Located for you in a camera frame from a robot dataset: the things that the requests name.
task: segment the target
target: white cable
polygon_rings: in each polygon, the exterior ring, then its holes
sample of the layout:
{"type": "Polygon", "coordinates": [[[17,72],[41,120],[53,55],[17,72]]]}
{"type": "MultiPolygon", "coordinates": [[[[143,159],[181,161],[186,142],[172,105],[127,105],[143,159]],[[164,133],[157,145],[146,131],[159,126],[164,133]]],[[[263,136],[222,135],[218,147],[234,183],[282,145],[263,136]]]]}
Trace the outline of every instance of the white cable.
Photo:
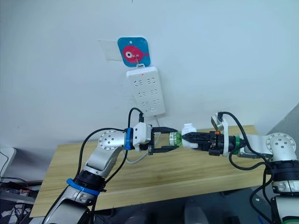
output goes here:
{"type": "MultiPolygon", "coordinates": [[[[157,116],[155,115],[154,117],[156,118],[158,127],[160,127],[160,123],[159,123],[159,121],[158,121],[157,116]]],[[[156,139],[156,141],[155,141],[155,145],[159,142],[159,140],[160,140],[160,136],[161,136],[161,133],[159,133],[159,135],[158,135],[158,137],[157,137],[157,139],[156,139]]],[[[139,159],[137,159],[137,160],[135,160],[135,161],[130,161],[129,159],[126,159],[126,163],[128,163],[128,164],[135,164],[135,163],[138,163],[140,160],[142,160],[142,159],[143,159],[144,157],[146,157],[147,155],[148,155],[148,152],[144,153],[139,159]]]]}

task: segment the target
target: robotic arm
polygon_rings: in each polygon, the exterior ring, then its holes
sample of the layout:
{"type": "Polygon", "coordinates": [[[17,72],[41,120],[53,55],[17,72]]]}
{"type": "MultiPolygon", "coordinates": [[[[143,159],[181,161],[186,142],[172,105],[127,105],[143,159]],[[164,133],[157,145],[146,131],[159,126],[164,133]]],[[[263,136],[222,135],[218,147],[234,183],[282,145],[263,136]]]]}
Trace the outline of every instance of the robotic arm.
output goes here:
{"type": "Polygon", "coordinates": [[[54,202],[43,224],[86,224],[90,221],[93,223],[93,209],[100,192],[106,191],[105,185],[112,179],[121,166],[108,179],[119,153],[124,149],[126,155],[128,150],[135,149],[136,152],[147,150],[150,155],[153,153],[164,153],[171,151],[178,146],[162,146],[155,148],[155,133],[177,132],[176,129],[168,127],[152,127],[144,123],[143,113],[140,112],[139,123],[134,127],[128,127],[125,130],[109,128],[105,130],[98,140],[98,145],[91,154],[83,169],[74,179],[69,178],[66,182],[69,184],[54,202]]]}
{"type": "MultiPolygon", "coordinates": [[[[284,133],[259,136],[246,135],[244,131],[238,136],[229,136],[228,124],[222,115],[217,113],[211,117],[215,132],[196,132],[192,124],[185,124],[182,130],[183,146],[208,151],[209,155],[229,155],[230,161],[232,154],[244,158],[254,159],[261,158],[261,156],[267,158],[268,160],[265,160],[268,165],[265,172],[272,176],[273,192],[279,194],[270,201],[272,221],[269,220],[268,222],[275,224],[299,223],[299,161],[295,154],[296,143],[294,139],[284,133]]],[[[232,117],[242,131],[239,121],[234,115],[232,117]]]]}
{"type": "Polygon", "coordinates": [[[222,117],[223,112],[211,117],[215,128],[214,132],[200,133],[192,124],[185,124],[182,134],[180,134],[172,128],[152,127],[145,124],[143,113],[137,108],[133,109],[140,112],[139,123],[134,128],[105,130],[83,169],[80,171],[79,166],[76,177],[67,180],[69,185],[54,202],[45,216],[43,224],[86,224],[89,221],[93,224],[96,199],[100,192],[106,191],[104,187],[122,167],[126,156],[121,166],[107,178],[123,149],[126,150],[126,155],[128,150],[132,149],[137,152],[147,150],[149,155],[153,155],[154,153],[169,152],[181,144],[195,150],[207,151],[210,155],[229,156],[231,163],[232,154],[245,158],[263,157],[265,161],[266,158],[269,158],[266,161],[265,172],[272,176],[273,192],[280,195],[270,201],[273,221],[263,217],[273,224],[290,223],[291,220],[293,223],[299,222],[299,161],[295,154],[296,144],[292,137],[283,133],[267,136],[246,135],[236,118],[234,119],[242,134],[229,136],[228,124],[222,117]],[[170,146],[155,148],[154,136],[158,132],[169,133],[170,146]],[[91,205],[93,206],[92,211],[88,209],[88,206],[91,205]]]}

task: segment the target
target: blue ring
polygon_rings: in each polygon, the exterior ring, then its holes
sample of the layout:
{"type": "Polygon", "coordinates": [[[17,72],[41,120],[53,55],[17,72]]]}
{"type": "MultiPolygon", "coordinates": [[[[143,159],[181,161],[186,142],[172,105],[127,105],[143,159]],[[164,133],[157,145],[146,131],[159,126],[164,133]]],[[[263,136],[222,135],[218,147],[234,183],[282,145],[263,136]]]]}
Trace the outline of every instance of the blue ring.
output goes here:
{"type": "Polygon", "coordinates": [[[76,183],[73,182],[73,180],[71,178],[67,179],[66,183],[68,183],[71,187],[73,187],[75,189],[81,190],[81,191],[91,194],[91,195],[99,195],[100,194],[100,192],[97,190],[91,190],[89,188],[84,188],[84,187],[77,185],[76,183]]]}
{"type": "Polygon", "coordinates": [[[129,127],[128,130],[127,130],[125,150],[131,150],[131,146],[130,146],[130,134],[131,134],[131,129],[132,129],[132,128],[129,127]]]}

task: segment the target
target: power socket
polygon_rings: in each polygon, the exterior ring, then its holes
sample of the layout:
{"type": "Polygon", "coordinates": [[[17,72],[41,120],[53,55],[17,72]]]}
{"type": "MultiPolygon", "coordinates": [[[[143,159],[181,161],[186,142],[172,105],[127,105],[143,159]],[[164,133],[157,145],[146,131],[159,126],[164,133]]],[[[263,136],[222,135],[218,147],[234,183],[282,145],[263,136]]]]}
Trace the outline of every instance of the power socket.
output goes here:
{"type": "Polygon", "coordinates": [[[165,113],[160,76],[156,67],[127,71],[127,79],[145,116],[165,113]]]}

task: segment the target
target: wire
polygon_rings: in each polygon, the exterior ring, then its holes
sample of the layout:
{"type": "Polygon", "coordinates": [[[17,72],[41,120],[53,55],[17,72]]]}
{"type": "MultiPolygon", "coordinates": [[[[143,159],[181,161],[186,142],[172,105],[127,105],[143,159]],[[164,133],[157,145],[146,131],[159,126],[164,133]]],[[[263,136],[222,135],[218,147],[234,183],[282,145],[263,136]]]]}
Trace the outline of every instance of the wire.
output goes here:
{"type": "Polygon", "coordinates": [[[243,129],[241,123],[240,123],[239,120],[235,117],[235,115],[233,115],[233,114],[230,113],[230,112],[219,112],[218,114],[220,114],[220,115],[222,115],[222,114],[227,114],[227,115],[231,116],[231,117],[234,119],[234,121],[237,123],[237,125],[238,125],[238,127],[239,127],[239,129],[240,129],[240,131],[241,131],[241,133],[242,133],[242,135],[243,135],[243,138],[244,138],[244,140],[245,140],[245,142],[246,142],[247,148],[248,148],[252,153],[258,155],[258,156],[259,156],[260,158],[262,158],[266,163],[268,163],[268,161],[267,161],[267,159],[266,159],[266,157],[265,157],[264,155],[262,155],[261,153],[256,152],[255,150],[253,150],[253,149],[251,148],[251,146],[250,146],[250,144],[249,144],[249,141],[248,141],[248,138],[247,138],[247,135],[246,135],[246,133],[245,133],[245,131],[244,131],[244,129],[243,129]]]}
{"type": "Polygon", "coordinates": [[[18,211],[18,209],[22,209],[22,208],[16,208],[15,206],[14,206],[14,215],[16,216],[16,218],[17,218],[17,223],[20,221],[20,215],[21,215],[21,212],[20,211],[18,211]]]}
{"type": "Polygon", "coordinates": [[[21,224],[30,213],[31,211],[26,214],[26,216],[19,222],[19,224],[21,224]]]}
{"type": "Polygon", "coordinates": [[[92,210],[90,213],[90,224],[93,224],[93,222],[94,222],[94,210],[95,210],[95,205],[97,203],[97,199],[98,199],[98,197],[95,197],[94,202],[93,202],[92,210]]]}
{"type": "Polygon", "coordinates": [[[266,195],[266,190],[265,190],[266,186],[268,186],[268,185],[272,182],[272,180],[273,180],[273,172],[272,172],[271,166],[270,166],[270,164],[268,163],[268,161],[267,161],[267,159],[266,159],[266,157],[265,157],[264,155],[262,155],[261,153],[258,153],[258,152],[256,152],[255,150],[252,149],[252,147],[250,146],[249,140],[248,140],[248,138],[247,138],[247,135],[246,135],[246,133],[245,133],[245,131],[244,131],[244,129],[243,129],[243,126],[241,125],[241,123],[239,122],[239,120],[235,117],[235,115],[233,115],[233,114],[230,113],[230,112],[219,112],[219,113],[218,113],[218,115],[220,116],[220,118],[222,118],[223,114],[227,114],[227,115],[229,115],[229,116],[231,116],[231,117],[233,118],[233,120],[236,122],[236,124],[238,125],[238,127],[239,127],[239,129],[240,129],[240,131],[241,131],[241,133],[242,133],[242,135],[243,135],[243,138],[244,138],[244,140],[245,140],[245,142],[246,142],[247,148],[248,148],[252,153],[256,154],[259,158],[262,158],[263,161],[264,161],[264,162],[259,162],[259,163],[255,164],[255,165],[253,165],[252,167],[241,167],[241,166],[238,166],[237,164],[235,164],[235,163],[233,162],[233,160],[232,160],[232,155],[233,155],[233,153],[234,153],[235,151],[237,151],[237,150],[240,149],[241,147],[239,147],[238,149],[234,149],[234,150],[232,150],[232,151],[230,152],[229,156],[228,156],[229,162],[230,162],[234,167],[236,167],[237,169],[240,169],[240,170],[253,170],[253,169],[255,169],[255,168],[257,168],[257,167],[259,167],[259,166],[261,166],[261,165],[265,165],[265,169],[264,169],[264,172],[263,172],[263,184],[251,193],[251,195],[250,195],[250,197],[249,197],[249,203],[250,203],[250,205],[252,206],[252,208],[253,208],[259,215],[261,215],[265,220],[267,220],[267,222],[269,222],[270,224],[272,224],[273,222],[272,222],[272,221],[271,221],[265,214],[263,214],[263,213],[262,213],[262,212],[261,212],[261,211],[260,211],[254,204],[253,204],[253,196],[254,196],[258,191],[260,191],[261,189],[263,190],[263,196],[264,196],[265,200],[267,201],[267,203],[268,203],[269,205],[271,204],[270,201],[269,201],[269,199],[268,199],[268,197],[267,197],[267,195],[266,195]],[[270,175],[271,175],[271,177],[270,177],[270,179],[269,179],[268,182],[266,182],[266,169],[267,169],[267,168],[269,168],[270,175]]]}
{"type": "Polygon", "coordinates": [[[0,177],[1,177],[2,170],[4,169],[5,165],[6,165],[6,164],[7,164],[7,162],[8,162],[8,156],[7,156],[7,155],[5,155],[5,154],[3,154],[1,151],[0,151],[0,153],[6,157],[6,161],[5,161],[5,163],[3,164],[2,168],[1,168],[1,171],[0,171],[0,177]]]}
{"type": "MultiPolygon", "coordinates": [[[[263,176],[266,176],[266,169],[264,170],[264,172],[263,172],[263,176]]],[[[266,182],[266,185],[269,185],[271,182],[272,182],[272,180],[273,180],[273,176],[271,176],[271,178],[266,182]]],[[[270,224],[274,224],[264,213],[262,213],[254,204],[253,204],[253,197],[254,197],[254,195],[258,192],[258,191],[260,191],[261,189],[263,188],[263,185],[262,186],[259,186],[257,189],[255,189],[252,193],[251,193],[251,195],[250,195],[250,197],[249,197],[249,203],[250,203],[250,205],[251,205],[251,207],[261,216],[261,217],[263,217],[268,223],[270,223],[270,224]]]]}
{"type": "Polygon", "coordinates": [[[6,163],[8,162],[8,156],[5,155],[5,154],[3,154],[1,151],[0,151],[0,153],[6,157],[6,161],[5,161],[5,163],[4,163],[4,165],[2,166],[1,171],[0,171],[0,179],[13,179],[13,180],[19,180],[19,181],[22,181],[22,182],[24,182],[24,183],[26,184],[27,189],[30,190],[29,184],[27,183],[26,180],[23,180],[23,179],[21,179],[21,178],[17,178],[17,177],[1,176],[2,170],[3,170],[3,168],[5,167],[6,163]]]}
{"type": "MultiPolygon", "coordinates": [[[[160,127],[160,123],[159,123],[159,120],[158,120],[157,116],[155,115],[154,117],[156,118],[158,127],[160,127]]],[[[155,141],[155,145],[159,142],[160,137],[161,137],[161,133],[158,134],[158,137],[157,137],[157,139],[156,139],[156,141],[155,141]]],[[[128,163],[128,164],[135,164],[135,163],[138,163],[140,160],[142,160],[143,158],[145,158],[148,154],[149,154],[148,152],[145,152],[142,156],[140,156],[140,157],[139,157],[137,160],[135,160],[135,161],[130,161],[130,160],[127,158],[127,159],[126,159],[126,163],[128,163]]]]}
{"type": "Polygon", "coordinates": [[[80,155],[79,155],[79,164],[78,164],[78,169],[77,169],[77,173],[75,178],[79,175],[80,171],[81,171],[81,163],[82,163],[82,155],[83,155],[83,151],[84,151],[84,146],[86,144],[86,142],[90,139],[90,137],[92,137],[94,134],[101,132],[101,131],[106,131],[106,130],[116,130],[116,131],[120,131],[120,132],[124,132],[125,130],[122,129],[117,129],[117,128],[111,128],[111,127],[107,127],[107,128],[101,128],[98,130],[95,130],[94,132],[90,133],[85,140],[82,143],[81,149],[80,149],[80,155]]]}
{"type": "Polygon", "coordinates": [[[137,107],[133,107],[133,108],[130,110],[130,112],[129,112],[129,116],[128,116],[128,128],[130,127],[130,123],[131,123],[131,114],[132,114],[133,110],[136,110],[136,111],[138,111],[140,114],[143,114],[143,112],[142,112],[140,109],[138,109],[137,107]]]}
{"type": "Polygon", "coordinates": [[[120,169],[122,168],[123,164],[125,163],[126,161],[126,158],[127,158],[127,155],[128,155],[128,151],[126,150],[126,153],[125,153],[125,157],[123,158],[122,162],[121,162],[121,165],[117,168],[117,170],[105,181],[105,184],[107,184],[109,181],[111,181],[111,179],[118,173],[118,171],[120,171],[120,169]]]}
{"type": "MultiPolygon", "coordinates": [[[[131,114],[133,110],[137,110],[139,111],[139,118],[143,115],[143,112],[141,110],[139,110],[136,107],[133,107],[130,112],[129,112],[129,116],[128,116],[128,128],[130,127],[130,122],[131,122],[131,114]]],[[[79,154],[79,163],[78,163],[78,169],[77,169],[77,173],[75,178],[79,175],[80,171],[81,171],[81,163],[82,163],[82,156],[83,156],[83,151],[84,151],[84,146],[86,144],[86,142],[96,133],[101,132],[101,131],[106,131],[106,130],[116,130],[116,131],[120,131],[120,132],[124,132],[125,130],[122,129],[117,129],[117,128],[101,128],[98,130],[93,131],[92,133],[90,133],[85,140],[82,143],[81,149],[80,149],[80,154],[79,154]]],[[[102,189],[107,185],[107,183],[120,171],[120,169],[122,168],[123,164],[126,161],[126,158],[128,156],[128,151],[126,151],[125,156],[123,161],[121,162],[121,165],[117,168],[117,170],[104,182],[104,184],[102,185],[102,189]]],[[[91,210],[91,218],[90,218],[90,223],[93,224],[94,223],[94,210],[95,210],[95,205],[96,205],[96,201],[97,198],[95,198],[93,206],[92,206],[92,210],[91,210]]]]}

